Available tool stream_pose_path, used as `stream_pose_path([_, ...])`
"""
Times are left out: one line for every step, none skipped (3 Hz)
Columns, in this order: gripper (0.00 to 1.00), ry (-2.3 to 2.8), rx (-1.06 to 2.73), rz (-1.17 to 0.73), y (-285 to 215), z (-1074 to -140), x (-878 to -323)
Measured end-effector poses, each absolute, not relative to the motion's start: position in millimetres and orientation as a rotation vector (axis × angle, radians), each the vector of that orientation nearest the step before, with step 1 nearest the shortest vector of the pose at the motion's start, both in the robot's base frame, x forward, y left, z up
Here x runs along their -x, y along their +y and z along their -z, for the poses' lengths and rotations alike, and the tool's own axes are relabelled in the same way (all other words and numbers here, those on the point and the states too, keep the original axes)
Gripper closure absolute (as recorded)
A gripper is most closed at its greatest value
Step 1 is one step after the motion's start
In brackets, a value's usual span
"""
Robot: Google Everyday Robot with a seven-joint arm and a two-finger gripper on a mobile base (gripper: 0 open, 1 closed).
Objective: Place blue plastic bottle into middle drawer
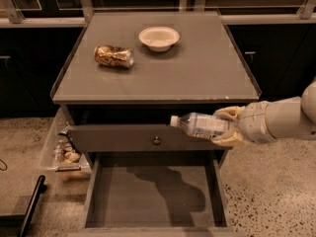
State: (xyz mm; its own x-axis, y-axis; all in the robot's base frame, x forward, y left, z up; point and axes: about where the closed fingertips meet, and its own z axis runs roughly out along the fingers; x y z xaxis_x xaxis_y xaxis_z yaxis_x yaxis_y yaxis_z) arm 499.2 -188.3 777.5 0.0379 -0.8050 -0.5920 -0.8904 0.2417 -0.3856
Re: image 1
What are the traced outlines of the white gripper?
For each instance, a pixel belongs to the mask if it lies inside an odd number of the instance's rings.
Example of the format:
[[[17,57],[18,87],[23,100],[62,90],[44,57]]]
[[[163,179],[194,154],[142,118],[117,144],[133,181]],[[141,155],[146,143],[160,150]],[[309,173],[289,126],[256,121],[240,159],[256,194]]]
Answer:
[[[268,102],[251,103],[246,107],[226,107],[213,114],[221,119],[238,121],[238,129],[230,129],[211,141],[219,146],[234,147],[245,144],[245,138],[256,144],[268,144],[276,139],[270,134],[266,125],[266,108]]]

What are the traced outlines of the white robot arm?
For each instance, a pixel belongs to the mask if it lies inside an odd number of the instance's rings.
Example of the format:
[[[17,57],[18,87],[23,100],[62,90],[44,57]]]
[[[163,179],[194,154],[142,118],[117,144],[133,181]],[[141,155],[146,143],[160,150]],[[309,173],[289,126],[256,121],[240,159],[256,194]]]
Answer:
[[[267,144],[281,138],[315,140],[316,80],[301,97],[223,108],[214,115],[233,122],[232,128],[211,139],[219,146],[230,147],[250,142]]]

